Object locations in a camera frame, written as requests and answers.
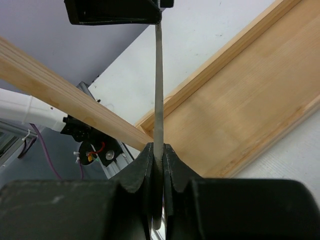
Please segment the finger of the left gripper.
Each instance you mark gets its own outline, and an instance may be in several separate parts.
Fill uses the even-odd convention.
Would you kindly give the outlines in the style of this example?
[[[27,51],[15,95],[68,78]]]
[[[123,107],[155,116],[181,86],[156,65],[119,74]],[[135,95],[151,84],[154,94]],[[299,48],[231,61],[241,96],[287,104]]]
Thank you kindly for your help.
[[[161,8],[172,8],[174,6],[174,0],[160,0]]]
[[[156,25],[161,10],[153,0],[65,0],[72,25]]]

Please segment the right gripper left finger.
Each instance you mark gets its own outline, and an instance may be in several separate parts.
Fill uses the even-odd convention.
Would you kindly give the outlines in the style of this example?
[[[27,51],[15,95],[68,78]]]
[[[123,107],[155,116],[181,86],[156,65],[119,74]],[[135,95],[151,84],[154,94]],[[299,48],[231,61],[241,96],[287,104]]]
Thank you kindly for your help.
[[[16,180],[0,191],[3,240],[148,240],[153,144],[108,180]]]

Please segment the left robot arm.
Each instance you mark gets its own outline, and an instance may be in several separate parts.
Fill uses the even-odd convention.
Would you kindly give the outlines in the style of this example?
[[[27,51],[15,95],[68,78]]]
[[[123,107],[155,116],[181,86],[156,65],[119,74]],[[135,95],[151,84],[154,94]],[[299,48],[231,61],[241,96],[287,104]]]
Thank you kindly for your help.
[[[164,93],[162,9],[171,8],[172,0],[66,0],[68,18],[73,25],[101,26],[149,24],[155,26],[155,153],[163,155]],[[89,144],[95,151],[80,151],[82,165],[101,160],[107,166],[122,153],[115,139],[31,95],[5,89],[0,91],[0,116],[7,120],[40,124],[61,134],[71,135],[77,142]]]

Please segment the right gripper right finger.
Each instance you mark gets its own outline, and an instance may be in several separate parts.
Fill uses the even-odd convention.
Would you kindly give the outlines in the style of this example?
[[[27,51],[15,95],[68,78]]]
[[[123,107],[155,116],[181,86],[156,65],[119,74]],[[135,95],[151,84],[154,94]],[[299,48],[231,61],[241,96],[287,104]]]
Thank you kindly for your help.
[[[320,210],[288,179],[204,178],[167,144],[163,153],[168,240],[317,240]]]

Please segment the dark hanger with metal hook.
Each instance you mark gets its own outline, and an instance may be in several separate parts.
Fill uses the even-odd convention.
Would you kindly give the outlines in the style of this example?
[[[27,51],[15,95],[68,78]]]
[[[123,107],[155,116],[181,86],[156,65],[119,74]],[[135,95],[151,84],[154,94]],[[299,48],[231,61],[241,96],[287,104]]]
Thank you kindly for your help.
[[[162,223],[163,207],[163,154],[164,154],[164,73],[162,24],[155,26],[155,99],[154,99],[154,204],[152,228],[158,230]]]

